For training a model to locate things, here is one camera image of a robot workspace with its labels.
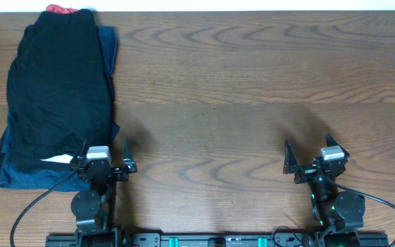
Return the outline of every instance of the green connector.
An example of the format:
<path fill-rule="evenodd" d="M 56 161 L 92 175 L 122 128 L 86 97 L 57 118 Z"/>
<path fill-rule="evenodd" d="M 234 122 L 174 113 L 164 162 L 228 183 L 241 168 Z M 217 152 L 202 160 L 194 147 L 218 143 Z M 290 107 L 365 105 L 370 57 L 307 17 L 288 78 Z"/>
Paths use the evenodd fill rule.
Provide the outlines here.
<path fill-rule="evenodd" d="M 258 247 L 267 247 L 267 238 L 259 237 L 259 246 Z"/>
<path fill-rule="evenodd" d="M 177 237 L 170 237 L 169 247 L 179 247 L 179 239 Z"/>

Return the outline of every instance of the navy blue cloth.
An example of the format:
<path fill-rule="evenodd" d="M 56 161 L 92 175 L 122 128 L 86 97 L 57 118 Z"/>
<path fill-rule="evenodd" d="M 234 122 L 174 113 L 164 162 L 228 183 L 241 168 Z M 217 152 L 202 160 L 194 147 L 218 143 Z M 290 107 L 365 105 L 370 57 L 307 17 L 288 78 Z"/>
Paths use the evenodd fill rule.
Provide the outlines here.
<path fill-rule="evenodd" d="M 53 14 L 45 15 L 46 18 L 54 18 Z M 117 37 L 115 36 L 115 32 L 112 27 L 97 27 L 97 35 L 103 60 L 104 76 L 109 90 L 110 100 L 113 104 L 115 96 L 112 84 L 112 73 L 117 52 Z M 25 43 L 24 40 L 21 41 L 19 50 L 21 49 L 23 42 Z M 0 139 L 0 187 L 11 189 L 49 189 L 67 177 L 71 173 L 69 171 L 68 164 L 40 161 L 36 157 L 19 155 L 19 153 L 12 152 L 13 118 L 14 116 L 12 112 L 10 112 L 9 105 L 8 127 Z M 112 143 L 112 140 L 118 133 L 118 130 L 119 127 L 111 120 L 109 136 L 110 143 Z M 83 183 L 79 178 L 74 177 L 67 183 L 63 184 L 58 191 L 79 191 L 86 188 L 88 188 L 86 183 Z"/>

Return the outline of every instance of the folded clothes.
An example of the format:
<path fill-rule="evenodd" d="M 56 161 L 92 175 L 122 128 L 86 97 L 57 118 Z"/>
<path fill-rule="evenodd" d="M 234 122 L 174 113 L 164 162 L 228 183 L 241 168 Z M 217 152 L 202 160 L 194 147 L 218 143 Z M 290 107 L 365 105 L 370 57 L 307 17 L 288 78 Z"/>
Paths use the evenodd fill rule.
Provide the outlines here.
<path fill-rule="evenodd" d="M 116 50 L 113 28 L 96 27 L 89 10 L 43 12 L 27 27 L 8 76 L 0 187 L 53 187 L 69 175 L 69 166 L 40 159 L 77 154 L 84 140 L 112 142 L 119 129 L 111 120 Z M 74 178 L 59 190 L 86 186 Z"/>

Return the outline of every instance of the wood grain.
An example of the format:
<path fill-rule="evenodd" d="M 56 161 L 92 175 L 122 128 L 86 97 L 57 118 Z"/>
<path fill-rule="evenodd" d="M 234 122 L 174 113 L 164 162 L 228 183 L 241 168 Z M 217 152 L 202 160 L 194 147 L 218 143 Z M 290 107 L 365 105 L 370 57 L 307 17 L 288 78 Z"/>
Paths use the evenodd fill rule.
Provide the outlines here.
<path fill-rule="evenodd" d="M 0 14 L 5 83 L 37 13 Z M 116 222 L 172 232 L 310 227 L 306 185 L 283 176 L 284 140 L 309 162 L 332 135 L 351 153 L 343 185 L 395 204 L 395 12 L 99 13 L 116 27 L 119 165 L 130 137 L 139 172 L 119 185 Z M 43 191 L 0 189 L 0 246 Z M 52 193 L 16 230 L 19 246 L 69 233 L 74 193 Z M 395 211 L 366 202 L 366 231 L 395 237 Z"/>

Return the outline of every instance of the folded black shirt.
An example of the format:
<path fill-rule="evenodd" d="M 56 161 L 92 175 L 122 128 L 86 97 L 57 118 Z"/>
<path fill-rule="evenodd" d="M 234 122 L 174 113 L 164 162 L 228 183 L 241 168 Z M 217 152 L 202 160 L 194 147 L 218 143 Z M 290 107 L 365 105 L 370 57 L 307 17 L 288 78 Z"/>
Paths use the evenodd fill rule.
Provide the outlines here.
<path fill-rule="evenodd" d="M 89 10 L 43 12 L 25 30 L 8 74 L 10 153 L 0 156 L 0 186 L 52 187 L 68 165 L 40 159 L 77 154 L 85 140 L 88 146 L 110 143 L 112 68 L 104 65 L 99 34 Z M 82 187 L 74 180 L 61 190 Z"/>

